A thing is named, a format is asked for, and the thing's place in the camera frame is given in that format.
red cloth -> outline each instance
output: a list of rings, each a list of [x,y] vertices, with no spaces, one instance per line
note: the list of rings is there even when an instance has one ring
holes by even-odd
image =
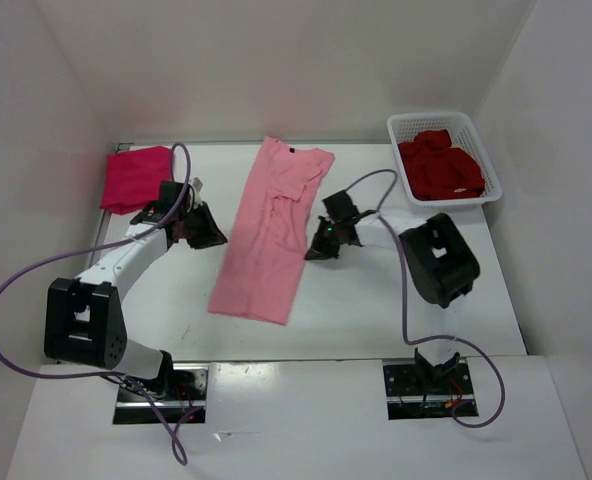
[[[100,208],[124,215],[158,199],[160,182],[171,176],[170,155],[170,149],[165,147],[107,155]]]
[[[457,147],[447,130],[427,130],[398,145],[412,193],[419,200],[480,197],[485,179],[472,157]]]

pink towel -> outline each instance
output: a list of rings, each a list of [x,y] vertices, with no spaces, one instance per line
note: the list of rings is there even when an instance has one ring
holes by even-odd
[[[305,268],[305,225],[334,155],[266,137],[247,178],[208,310],[285,325]]]
[[[169,180],[170,175],[170,150],[166,147],[107,155],[100,208],[118,215],[140,210],[158,199],[160,182]]]

pink t-shirt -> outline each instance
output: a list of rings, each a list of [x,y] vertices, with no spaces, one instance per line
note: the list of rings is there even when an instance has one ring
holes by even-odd
[[[208,311],[285,325],[307,252],[305,225],[334,155],[266,137],[247,178]]]

laundry basket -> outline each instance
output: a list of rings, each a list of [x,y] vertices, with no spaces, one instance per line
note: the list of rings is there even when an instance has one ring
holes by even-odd
[[[408,113],[403,115],[392,115],[387,120],[389,138],[396,154],[396,166],[400,172],[405,185],[405,191],[412,203],[425,207],[449,207],[462,205],[481,205],[487,202],[498,200],[503,195],[503,189],[498,181],[483,142],[478,136],[471,119],[460,112],[433,112],[433,113]],[[414,197],[409,186],[409,180],[403,160],[398,151],[398,144],[411,142],[414,137],[425,130],[447,130],[452,137],[454,147],[465,150],[480,166],[481,173],[485,179],[485,191],[478,198],[458,198],[454,200],[419,200]]]

white backdrop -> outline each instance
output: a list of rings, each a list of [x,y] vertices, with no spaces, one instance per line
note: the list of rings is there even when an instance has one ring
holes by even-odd
[[[112,140],[383,140],[472,114],[532,0],[37,0]]]
[[[0,0],[0,283],[48,255],[87,246],[109,141],[31,0]],[[45,267],[0,300],[0,346],[43,363],[47,285],[80,261]],[[0,364],[0,479],[34,381]]]
[[[539,0],[478,116],[487,219],[532,353],[592,479],[592,0]]]

